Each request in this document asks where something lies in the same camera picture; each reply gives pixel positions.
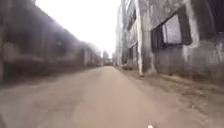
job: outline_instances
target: road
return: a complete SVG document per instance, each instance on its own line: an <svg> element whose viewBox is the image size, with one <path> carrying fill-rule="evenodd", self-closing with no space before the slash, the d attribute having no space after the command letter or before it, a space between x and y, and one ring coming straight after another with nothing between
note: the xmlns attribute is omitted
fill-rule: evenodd
<svg viewBox="0 0 224 128"><path fill-rule="evenodd" d="M164 92L113 67L0 91L0 128L221 128Z"/></svg>

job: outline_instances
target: building facade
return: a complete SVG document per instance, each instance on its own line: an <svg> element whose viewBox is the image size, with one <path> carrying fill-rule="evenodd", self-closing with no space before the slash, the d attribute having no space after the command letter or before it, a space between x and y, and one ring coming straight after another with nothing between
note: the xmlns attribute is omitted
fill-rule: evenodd
<svg viewBox="0 0 224 128"><path fill-rule="evenodd" d="M140 75L222 81L223 0L122 0L121 8L123 64L137 67Z"/></svg>

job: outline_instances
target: pavement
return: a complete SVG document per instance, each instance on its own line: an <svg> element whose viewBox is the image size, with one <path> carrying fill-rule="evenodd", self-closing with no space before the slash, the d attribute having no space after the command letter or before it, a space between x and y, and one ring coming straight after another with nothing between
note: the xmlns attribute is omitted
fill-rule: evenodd
<svg viewBox="0 0 224 128"><path fill-rule="evenodd" d="M0 90L0 128L221 128L168 93L113 67Z"/></svg>

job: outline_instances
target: road surface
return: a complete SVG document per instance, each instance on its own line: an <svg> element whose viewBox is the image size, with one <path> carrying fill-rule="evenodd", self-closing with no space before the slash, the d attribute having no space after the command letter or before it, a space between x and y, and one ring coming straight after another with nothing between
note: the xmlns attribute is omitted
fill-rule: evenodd
<svg viewBox="0 0 224 128"><path fill-rule="evenodd" d="M0 128L221 128L113 67L0 91Z"/></svg>

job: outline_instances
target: asphalt road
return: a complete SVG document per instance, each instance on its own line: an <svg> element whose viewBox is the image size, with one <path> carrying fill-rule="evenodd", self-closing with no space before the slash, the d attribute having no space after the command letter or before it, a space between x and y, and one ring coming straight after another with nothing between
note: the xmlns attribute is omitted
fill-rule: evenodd
<svg viewBox="0 0 224 128"><path fill-rule="evenodd" d="M0 128L221 128L113 67L0 91Z"/></svg>

